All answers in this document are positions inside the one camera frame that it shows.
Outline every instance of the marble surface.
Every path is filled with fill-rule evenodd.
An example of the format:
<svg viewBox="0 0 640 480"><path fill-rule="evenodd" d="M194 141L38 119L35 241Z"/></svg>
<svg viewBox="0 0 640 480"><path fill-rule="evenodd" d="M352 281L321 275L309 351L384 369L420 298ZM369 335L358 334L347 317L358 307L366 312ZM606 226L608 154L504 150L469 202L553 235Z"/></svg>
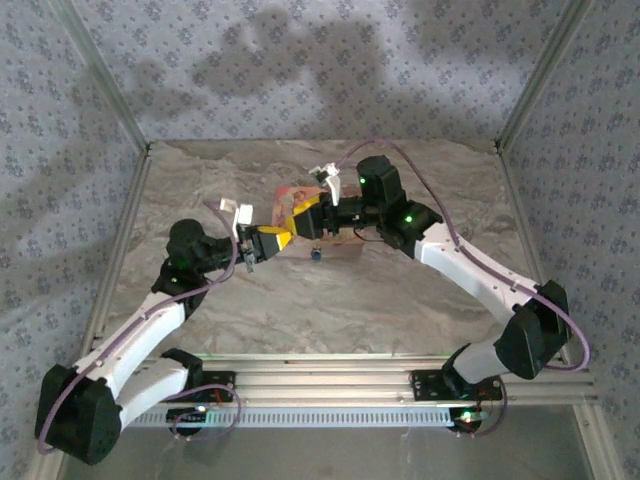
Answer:
<svg viewBox="0 0 640 480"><path fill-rule="evenodd" d="M498 160L489 144L399 142L432 181L458 231L515 271L526 262ZM344 141L194 141L154 144L151 168L128 253L107 320L113 331L135 309L165 258L171 225L198 219L214 236L224 229L202 201L221 196L255 206L254 222L268 224L281 185L313 184L307 170L337 161ZM355 163L386 154L398 167L409 198L434 207L402 159L370 146L354 156L343 181L354 183ZM374 238L375 231L366 231ZM235 276L156 352L178 346L194 353L450 353L499 331L475 299L438 272L382 243L367 243L357 259L313 263L272 259Z"/></svg>

